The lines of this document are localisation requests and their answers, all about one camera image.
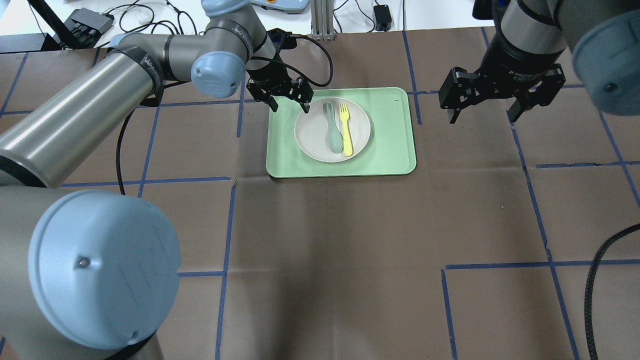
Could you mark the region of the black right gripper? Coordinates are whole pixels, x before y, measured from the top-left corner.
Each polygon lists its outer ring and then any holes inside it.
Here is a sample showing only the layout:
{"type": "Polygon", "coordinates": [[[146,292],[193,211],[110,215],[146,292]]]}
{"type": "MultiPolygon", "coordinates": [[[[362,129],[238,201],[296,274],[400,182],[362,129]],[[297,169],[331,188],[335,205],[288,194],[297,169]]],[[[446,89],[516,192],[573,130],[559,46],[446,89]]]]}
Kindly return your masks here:
{"type": "Polygon", "coordinates": [[[558,58],[563,51],[533,54],[494,35],[479,68],[451,68],[439,89],[439,107],[454,125],[463,109],[486,100],[515,98],[507,110],[510,123],[535,106],[548,106],[566,82],[558,58]]]}

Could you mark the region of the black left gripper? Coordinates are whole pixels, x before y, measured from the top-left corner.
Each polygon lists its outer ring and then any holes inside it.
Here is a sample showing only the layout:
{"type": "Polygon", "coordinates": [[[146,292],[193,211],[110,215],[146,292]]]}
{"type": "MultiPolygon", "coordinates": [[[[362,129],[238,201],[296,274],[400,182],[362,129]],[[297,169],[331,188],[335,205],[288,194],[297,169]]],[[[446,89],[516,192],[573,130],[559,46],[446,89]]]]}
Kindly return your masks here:
{"type": "Polygon", "coordinates": [[[310,112],[314,95],[310,82],[302,75],[292,78],[290,68],[281,59],[282,48],[290,50],[296,45],[293,37],[263,37],[246,63],[247,91],[256,102],[268,105],[274,113],[279,108],[276,97],[296,101],[304,114],[310,112]]]}

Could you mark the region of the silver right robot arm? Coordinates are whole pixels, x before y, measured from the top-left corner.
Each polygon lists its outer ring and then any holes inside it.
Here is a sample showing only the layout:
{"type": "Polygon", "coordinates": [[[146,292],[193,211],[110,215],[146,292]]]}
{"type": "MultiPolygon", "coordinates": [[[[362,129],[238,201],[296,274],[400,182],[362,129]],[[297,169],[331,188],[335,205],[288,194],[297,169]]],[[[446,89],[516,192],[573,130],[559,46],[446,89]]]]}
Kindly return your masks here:
{"type": "Polygon", "coordinates": [[[486,100],[514,99],[510,122],[553,102],[566,83],[558,58],[566,50],[595,107],[620,117],[639,110],[637,0],[476,0],[475,19],[491,19],[494,37],[479,68],[453,67],[438,91],[455,123],[486,100]]]}

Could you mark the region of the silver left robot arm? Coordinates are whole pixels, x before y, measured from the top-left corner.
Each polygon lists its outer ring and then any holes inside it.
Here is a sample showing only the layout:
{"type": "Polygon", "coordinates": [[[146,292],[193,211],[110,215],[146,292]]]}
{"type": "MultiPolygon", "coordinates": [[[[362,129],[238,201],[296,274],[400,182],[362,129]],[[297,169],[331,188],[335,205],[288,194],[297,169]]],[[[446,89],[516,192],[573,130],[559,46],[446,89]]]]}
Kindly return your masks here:
{"type": "Polygon", "coordinates": [[[247,89],[274,111],[291,87],[247,0],[203,0],[202,35],[114,36],[94,68],[1,135],[1,335],[20,360],[140,358],[157,344],[179,289],[168,217],[142,198],[61,185],[165,82],[214,98],[247,89]]]}

